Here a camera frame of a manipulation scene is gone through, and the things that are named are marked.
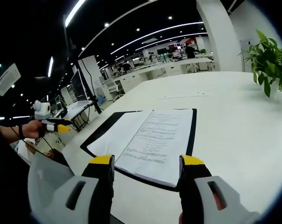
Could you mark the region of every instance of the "black clipboard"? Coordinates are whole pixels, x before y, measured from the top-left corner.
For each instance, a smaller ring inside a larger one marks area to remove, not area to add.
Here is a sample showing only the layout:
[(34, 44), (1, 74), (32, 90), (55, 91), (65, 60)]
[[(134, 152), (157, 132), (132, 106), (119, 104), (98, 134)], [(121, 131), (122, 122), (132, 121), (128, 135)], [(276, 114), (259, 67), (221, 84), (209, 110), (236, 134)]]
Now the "black clipboard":
[[(106, 133), (106, 131), (108, 131), (110, 129), (110, 127), (112, 127), (117, 121), (118, 119), (121, 118), (121, 116), (125, 113), (130, 113), (130, 112), (137, 112), (137, 111), (128, 111), (128, 112), (115, 112), (114, 114), (112, 114), (101, 126), (98, 127), (98, 129), (95, 130), (94, 133), (92, 133), (84, 142), (83, 144), (80, 146), (81, 149), (83, 149), (85, 152), (87, 152), (89, 155), (91, 155), (92, 157), (96, 157), (96, 155), (94, 155), (92, 152), (90, 152), (87, 148), (88, 145), (90, 145), (91, 143), (93, 143), (96, 139), (100, 138), (104, 133)], [(195, 131), (196, 131), (196, 120), (197, 120), (197, 109), (193, 109), (193, 118), (192, 118), (192, 124), (191, 124), (191, 130), (190, 130), (190, 136), (189, 136), (189, 142), (188, 142), (188, 146), (187, 146), (187, 151), (186, 151), (186, 155), (190, 155), (192, 156), (192, 152), (193, 152), (193, 146), (194, 146), (194, 140), (195, 140)], [(140, 177), (137, 177), (133, 174), (127, 173), (126, 171), (123, 171), (117, 167), (115, 167), (115, 171), (130, 177), (134, 180), (140, 181), (142, 183), (157, 187), (157, 188), (161, 188), (164, 190), (170, 190), (170, 191), (178, 191), (176, 187), (170, 187), (170, 186), (165, 186), (159, 183), (155, 183), (155, 182), (151, 182), (148, 180), (144, 180)]]

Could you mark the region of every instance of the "office chair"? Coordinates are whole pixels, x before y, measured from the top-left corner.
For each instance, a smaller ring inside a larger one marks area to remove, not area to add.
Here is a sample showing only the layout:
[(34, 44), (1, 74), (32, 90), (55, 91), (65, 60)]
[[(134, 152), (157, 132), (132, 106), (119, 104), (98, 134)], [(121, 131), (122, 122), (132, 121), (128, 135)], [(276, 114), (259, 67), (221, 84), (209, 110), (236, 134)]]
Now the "office chair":
[(120, 97), (122, 97), (124, 94), (120, 94), (119, 92), (123, 90), (121, 84), (117, 85), (113, 79), (109, 78), (105, 80), (105, 84), (108, 87), (109, 93), (117, 93), (117, 96), (114, 98), (113, 102), (118, 100)]

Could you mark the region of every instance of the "white table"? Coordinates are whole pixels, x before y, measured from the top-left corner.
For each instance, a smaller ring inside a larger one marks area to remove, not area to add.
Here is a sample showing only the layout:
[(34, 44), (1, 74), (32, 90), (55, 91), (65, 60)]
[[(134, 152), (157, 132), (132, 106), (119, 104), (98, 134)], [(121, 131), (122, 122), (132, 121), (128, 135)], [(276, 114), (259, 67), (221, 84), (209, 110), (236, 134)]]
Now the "white table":
[[(251, 73), (202, 72), (143, 82), (108, 107), (63, 150), (76, 175), (92, 159), (80, 145), (114, 112), (197, 108), (193, 156), (263, 213), (282, 189), (282, 93), (269, 100)], [(126, 224), (178, 223), (179, 194), (115, 172), (111, 214)]]

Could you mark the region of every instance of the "paper document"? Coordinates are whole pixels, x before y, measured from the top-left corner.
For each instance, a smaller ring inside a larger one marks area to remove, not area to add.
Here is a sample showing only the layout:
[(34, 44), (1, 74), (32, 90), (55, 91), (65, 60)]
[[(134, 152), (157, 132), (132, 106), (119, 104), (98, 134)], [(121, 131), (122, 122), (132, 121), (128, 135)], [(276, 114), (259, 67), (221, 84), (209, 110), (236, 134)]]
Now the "paper document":
[(151, 112), (125, 113), (105, 134), (87, 146), (88, 150), (96, 156), (113, 154), (115, 160), (118, 159)]
[(176, 186), (179, 156), (189, 142), (193, 110), (153, 111), (115, 166), (157, 182)]

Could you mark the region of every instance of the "black pole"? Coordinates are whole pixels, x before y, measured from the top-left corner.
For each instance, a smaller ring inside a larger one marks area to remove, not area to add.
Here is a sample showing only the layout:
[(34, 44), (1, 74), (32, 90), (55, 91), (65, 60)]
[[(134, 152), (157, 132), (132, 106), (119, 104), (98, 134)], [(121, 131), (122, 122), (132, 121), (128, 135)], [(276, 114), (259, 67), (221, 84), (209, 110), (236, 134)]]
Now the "black pole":
[(87, 83), (87, 81), (86, 81), (86, 79), (85, 79), (85, 76), (83, 75), (83, 72), (82, 72), (82, 69), (81, 69), (81, 67), (80, 67), (80, 65), (79, 65), (78, 60), (74, 61), (74, 65), (75, 65), (76, 68), (78, 69), (78, 72), (79, 72), (79, 75), (80, 75), (80, 77), (81, 77), (83, 86), (84, 86), (85, 89), (86, 89), (86, 94), (87, 94), (87, 96), (88, 96), (88, 97), (90, 98), (90, 100), (93, 102), (93, 105), (94, 105), (96, 111), (97, 111), (99, 114), (101, 114), (101, 113), (102, 113), (102, 110), (100, 109), (100, 107), (99, 107), (99, 105), (98, 105), (98, 99), (97, 99), (97, 97), (95, 96), (95, 93), (94, 93), (94, 95), (92, 94), (92, 92), (91, 92), (91, 90), (90, 90), (90, 88), (89, 88), (89, 85), (88, 85), (88, 83)]
[(82, 83), (83, 83), (83, 86), (85, 87), (86, 89), (86, 94), (87, 96), (90, 98), (90, 100), (92, 101), (92, 104), (94, 105), (96, 111), (101, 114), (102, 113), (102, 110), (100, 109), (99, 105), (98, 105), (98, 99), (97, 97), (95, 96), (95, 93), (94, 95), (92, 94), (90, 88), (89, 88), (89, 85), (88, 83), (86, 82), (86, 79), (83, 75), (83, 72), (81, 70), (81, 67), (79, 65), (79, 62), (78, 62), (78, 55), (79, 55), (79, 51), (76, 49), (76, 47), (71, 43), (70, 41), (70, 46), (69, 46), (69, 42), (68, 42), (68, 37), (67, 37), (67, 32), (66, 32), (66, 27), (65, 27), (65, 20), (66, 20), (66, 16), (64, 15), (63, 16), (63, 29), (64, 29), (64, 37), (65, 37), (65, 41), (66, 41), (66, 47), (67, 47), (67, 50), (68, 50), (68, 57), (69, 57), (69, 60), (66, 62), (66, 63), (71, 63), (73, 62), (74, 65), (76, 66), (76, 68), (78, 69), (78, 72), (79, 72), (79, 75), (81, 77), (81, 80), (82, 80)]

